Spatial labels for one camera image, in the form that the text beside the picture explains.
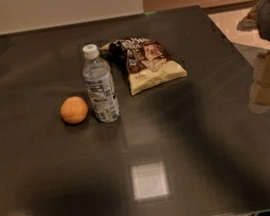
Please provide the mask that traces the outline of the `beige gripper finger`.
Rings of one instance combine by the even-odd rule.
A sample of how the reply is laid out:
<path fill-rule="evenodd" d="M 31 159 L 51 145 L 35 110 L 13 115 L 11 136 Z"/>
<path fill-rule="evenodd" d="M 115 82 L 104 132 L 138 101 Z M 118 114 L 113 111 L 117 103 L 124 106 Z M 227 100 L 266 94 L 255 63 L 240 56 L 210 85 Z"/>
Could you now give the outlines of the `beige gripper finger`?
<path fill-rule="evenodd" d="M 257 53 L 250 88 L 249 109 L 261 114 L 270 109 L 270 49 Z"/>

